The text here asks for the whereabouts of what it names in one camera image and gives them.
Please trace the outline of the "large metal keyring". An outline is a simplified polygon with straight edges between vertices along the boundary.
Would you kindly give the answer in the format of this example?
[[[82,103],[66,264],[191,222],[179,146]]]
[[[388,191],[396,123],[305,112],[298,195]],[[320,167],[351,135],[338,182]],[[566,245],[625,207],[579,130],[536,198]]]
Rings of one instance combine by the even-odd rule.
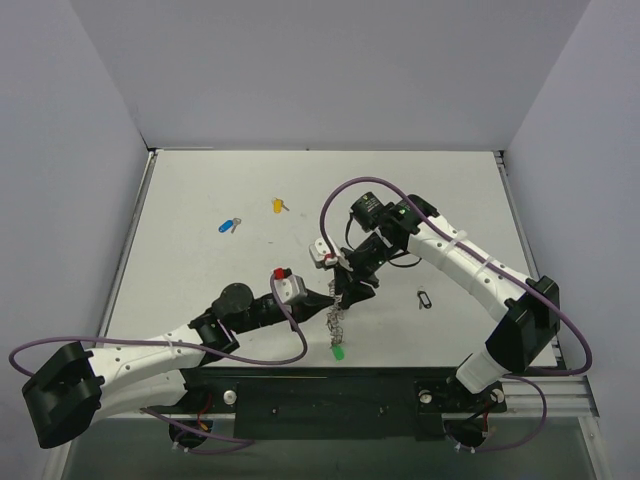
[[[329,331],[330,345],[334,347],[341,345],[344,341],[344,332],[341,325],[344,312],[341,307],[342,295],[337,292],[334,280],[328,283],[328,289],[333,303],[326,313],[326,327]]]

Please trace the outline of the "black tag key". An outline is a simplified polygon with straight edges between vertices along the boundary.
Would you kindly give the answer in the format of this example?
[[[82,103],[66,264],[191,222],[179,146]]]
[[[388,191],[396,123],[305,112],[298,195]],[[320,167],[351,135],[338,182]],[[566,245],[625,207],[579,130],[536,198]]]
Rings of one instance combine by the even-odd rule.
[[[416,296],[418,298],[418,308],[420,310],[432,308],[433,303],[431,301],[431,298],[429,297],[426,289],[423,286],[420,286],[417,289]]]

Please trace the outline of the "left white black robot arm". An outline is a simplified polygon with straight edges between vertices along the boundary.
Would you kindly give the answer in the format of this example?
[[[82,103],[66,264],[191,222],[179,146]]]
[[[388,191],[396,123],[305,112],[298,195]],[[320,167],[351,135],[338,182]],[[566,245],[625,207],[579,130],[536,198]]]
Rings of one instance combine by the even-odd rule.
[[[194,320],[152,339],[59,338],[59,349],[22,388],[38,444],[58,447],[101,419],[151,406],[195,411],[206,388],[183,371],[236,359],[241,333],[280,322],[299,333],[300,323],[332,303],[299,277],[276,281],[261,297],[233,283]]]

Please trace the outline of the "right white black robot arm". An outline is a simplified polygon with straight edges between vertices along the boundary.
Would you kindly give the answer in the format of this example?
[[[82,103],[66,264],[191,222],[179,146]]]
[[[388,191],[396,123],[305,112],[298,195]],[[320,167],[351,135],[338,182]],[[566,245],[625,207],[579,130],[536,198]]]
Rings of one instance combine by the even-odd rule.
[[[335,277],[342,308],[373,297],[377,270],[395,255],[409,253],[447,275],[496,321],[484,346],[447,383],[453,406],[468,409],[502,376],[524,372],[556,336],[558,285],[548,277],[529,278],[478,250],[419,196],[383,204],[368,192],[352,204],[350,217],[368,236],[356,249],[341,251],[347,264]]]

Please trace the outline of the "green key tag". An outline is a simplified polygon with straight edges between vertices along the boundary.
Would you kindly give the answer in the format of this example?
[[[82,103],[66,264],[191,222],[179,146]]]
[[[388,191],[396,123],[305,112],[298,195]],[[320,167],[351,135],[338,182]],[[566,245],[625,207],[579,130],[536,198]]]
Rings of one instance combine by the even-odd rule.
[[[331,351],[337,362],[340,362],[345,358],[345,353],[341,345],[333,345],[331,347]]]

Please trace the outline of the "blue tag key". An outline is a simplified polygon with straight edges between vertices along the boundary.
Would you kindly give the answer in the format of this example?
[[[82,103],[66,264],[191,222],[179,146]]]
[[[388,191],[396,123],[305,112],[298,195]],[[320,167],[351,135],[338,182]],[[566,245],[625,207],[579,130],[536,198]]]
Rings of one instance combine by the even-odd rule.
[[[226,220],[224,223],[222,223],[218,227],[218,232],[219,233],[230,232],[231,234],[233,234],[241,223],[242,223],[242,219],[238,217]]]

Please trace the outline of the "yellow tag key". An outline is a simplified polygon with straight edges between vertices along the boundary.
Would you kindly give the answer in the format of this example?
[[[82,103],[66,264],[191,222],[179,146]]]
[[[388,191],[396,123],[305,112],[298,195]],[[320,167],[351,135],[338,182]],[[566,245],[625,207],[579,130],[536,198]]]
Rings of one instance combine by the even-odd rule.
[[[272,200],[273,212],[281,214],[282,212],[288,212],[289,208],[281,198],[274,198]]]

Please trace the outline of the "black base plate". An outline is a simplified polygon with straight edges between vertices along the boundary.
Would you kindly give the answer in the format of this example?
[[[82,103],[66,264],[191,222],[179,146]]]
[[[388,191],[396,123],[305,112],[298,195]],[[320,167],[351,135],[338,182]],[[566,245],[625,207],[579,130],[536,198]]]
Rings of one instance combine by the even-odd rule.
[[[186,370],[186,394],[162,414],[231,415],[247,440],[355,440],[443,435],[443,418],[503,413],[502,385],[480,394],[453,383],[451,367],[203,367]]]

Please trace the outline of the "aluminium frame rail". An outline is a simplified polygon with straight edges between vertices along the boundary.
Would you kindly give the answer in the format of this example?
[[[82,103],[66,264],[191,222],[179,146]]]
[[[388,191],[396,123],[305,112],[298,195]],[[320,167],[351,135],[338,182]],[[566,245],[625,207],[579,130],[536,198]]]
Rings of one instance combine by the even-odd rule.
[[[547,404],[547,416],[599,417],[593,392],[586,376],[532,377],[531,383],[505,379],[507,414],[515,417],[539,417],[542,413],[542,391]]]

